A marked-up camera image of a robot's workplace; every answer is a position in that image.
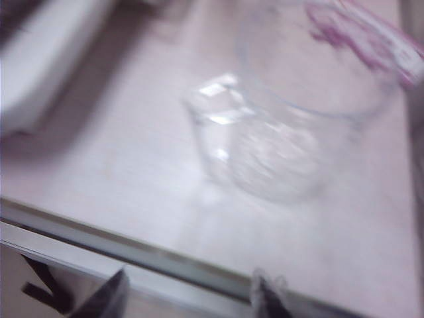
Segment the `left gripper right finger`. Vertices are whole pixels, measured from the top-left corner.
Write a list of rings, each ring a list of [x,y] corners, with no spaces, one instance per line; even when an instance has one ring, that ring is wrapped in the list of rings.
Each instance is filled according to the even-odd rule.
[[[283,276],[271,277],[261,268],[252,273],[250,304],[253,317],[294,317],[288,303],[288,283]]]

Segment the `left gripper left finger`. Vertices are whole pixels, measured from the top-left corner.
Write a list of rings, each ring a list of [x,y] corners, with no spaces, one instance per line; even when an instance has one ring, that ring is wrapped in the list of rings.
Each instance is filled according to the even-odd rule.
[[[69,317],[124,317],[130,281],[124,268],[96,289]]]

